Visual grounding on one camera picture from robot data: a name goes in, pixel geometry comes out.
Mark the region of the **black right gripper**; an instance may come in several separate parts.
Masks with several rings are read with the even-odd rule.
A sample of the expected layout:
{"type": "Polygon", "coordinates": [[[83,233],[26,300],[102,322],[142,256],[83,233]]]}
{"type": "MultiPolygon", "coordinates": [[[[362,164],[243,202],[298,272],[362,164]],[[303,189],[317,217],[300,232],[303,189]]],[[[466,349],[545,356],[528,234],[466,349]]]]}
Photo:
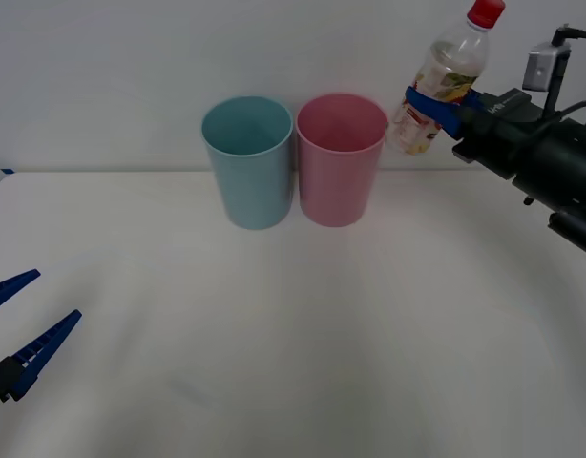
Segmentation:
{"type": "Polygon", "coordinates": [[[500,177],[513,177],[521,144],[538,126],[542,109],[518,89],[504,94],[470,89],[453,102],[433,99],[412,86],[405,91],[408,104],[456,139],[453,154],[464,162],[477,162],[500,177]]]}

